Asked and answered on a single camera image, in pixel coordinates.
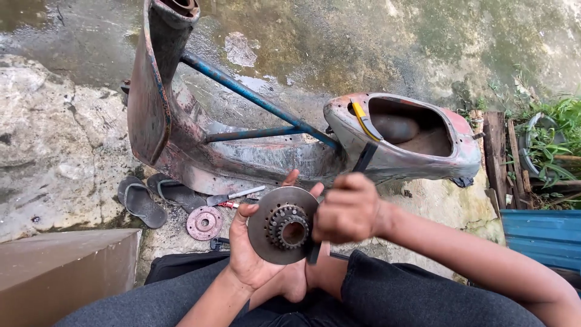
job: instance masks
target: brown box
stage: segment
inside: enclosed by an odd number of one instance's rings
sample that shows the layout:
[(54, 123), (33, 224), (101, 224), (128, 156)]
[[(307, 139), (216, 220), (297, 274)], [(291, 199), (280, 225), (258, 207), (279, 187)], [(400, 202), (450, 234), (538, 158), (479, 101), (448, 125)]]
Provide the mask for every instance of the brown box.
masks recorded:
[(140, 229), (109, 229), (0, 244), (2, 326), (52, 326), (86, 304), (131, 290), (140, 238)]

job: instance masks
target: black tool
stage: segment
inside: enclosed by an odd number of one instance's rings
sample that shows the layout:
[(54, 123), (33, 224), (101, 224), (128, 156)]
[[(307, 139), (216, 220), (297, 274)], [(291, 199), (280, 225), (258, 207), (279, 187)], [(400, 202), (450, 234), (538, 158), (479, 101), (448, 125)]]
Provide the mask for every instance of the black tool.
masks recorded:
[[(376, 150), (377, 150), (377, 143), (371, 142), (371, 141), (367, 142), (367, 144), (363, 148), (363, 151), (359, 155), (359, 160), (357, 160), (357, 163), (355, 164), (355, 167), (353, 167), (352, 172), (363, 173), (367, 169), (367, 166), (369, 165), (371, 158), (373, 158), (373, 155), (375, 154)], [(313, 248), (307, 254), (307, 263), (309, 265), (317, 264), (317, 258), (319, 256), (320, 250), (321, 250), (321, 243), (314, 243)]]
[(223, 237), (214, 237), (210, 240), (210, 249), (220, 251), (224, 244), (230, 244), (230, 240)]

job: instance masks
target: rusty flange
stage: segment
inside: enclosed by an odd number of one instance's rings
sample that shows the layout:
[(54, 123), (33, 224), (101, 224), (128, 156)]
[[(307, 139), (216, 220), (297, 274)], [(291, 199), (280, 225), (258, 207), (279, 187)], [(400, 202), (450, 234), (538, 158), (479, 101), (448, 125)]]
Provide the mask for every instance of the rusty flange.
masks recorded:
[(306, 257), (313, 248), (310, 232), (319, 203), (300, 187), (279, 187), (258, 201), (248, 218), (248, 237), (264, 260), (288, 265)]
[(224, 220), (214, 207), (199, 207), (189, 214), (186, 228), (196, 240), (207, 241), (216, 237), (222, 229)]

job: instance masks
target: brake disc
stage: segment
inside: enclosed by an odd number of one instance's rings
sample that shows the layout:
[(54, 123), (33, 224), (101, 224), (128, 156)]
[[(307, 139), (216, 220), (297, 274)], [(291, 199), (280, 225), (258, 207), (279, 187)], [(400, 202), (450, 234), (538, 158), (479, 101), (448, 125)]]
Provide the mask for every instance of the brake disc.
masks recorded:
[(248, 236), (255, 252), (278, 265), (306, 257), (313, 248), (317, 199), (300, 187), (283, 186), (267, 193), (258, 205), (258, 211), (248, 218)]

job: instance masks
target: disc hole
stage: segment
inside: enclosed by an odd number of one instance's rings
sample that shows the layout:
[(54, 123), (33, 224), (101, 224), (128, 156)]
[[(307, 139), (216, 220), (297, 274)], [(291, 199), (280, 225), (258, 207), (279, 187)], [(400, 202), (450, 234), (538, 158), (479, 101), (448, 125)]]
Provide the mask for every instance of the disc hole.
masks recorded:
[(292, 222), (282, 230), (282, 239), (288, 244), (298, 244), (304, 238), (304, 226), (299, 222)]

